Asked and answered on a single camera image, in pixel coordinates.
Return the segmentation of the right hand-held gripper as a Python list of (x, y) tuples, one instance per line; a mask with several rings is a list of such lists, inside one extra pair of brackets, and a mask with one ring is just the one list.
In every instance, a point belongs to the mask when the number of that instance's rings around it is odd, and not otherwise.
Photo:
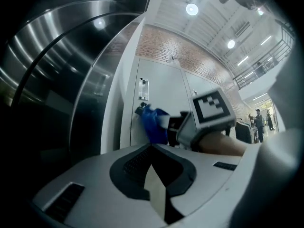
[(190, 98), (190, 111), (179, 116), (158, 116), (158, 124), (168, 129), (169, 146), (202, 151), (201, 139), (209, 133), (223, 132), (236, 125), (236, 115), (220, 88)]

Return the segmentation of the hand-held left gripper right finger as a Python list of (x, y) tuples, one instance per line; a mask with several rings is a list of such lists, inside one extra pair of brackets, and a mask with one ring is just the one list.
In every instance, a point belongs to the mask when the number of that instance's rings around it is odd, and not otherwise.
[(240, 157), (154, 145), (151, 206), (167, 224), (202, 208), (227, 182)]

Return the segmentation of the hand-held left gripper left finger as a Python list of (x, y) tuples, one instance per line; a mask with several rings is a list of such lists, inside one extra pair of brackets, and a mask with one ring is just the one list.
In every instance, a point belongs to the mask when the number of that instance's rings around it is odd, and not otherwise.
[(33, 198), (42, 211), (68, 187), (76, 183), (83, 192), (61, 226), (72, 228), (162, 228), (164, 221), (146, 200), (130, 199), (110, 179), (110, 167), (139, 145), (86, 158), (62, 173)]

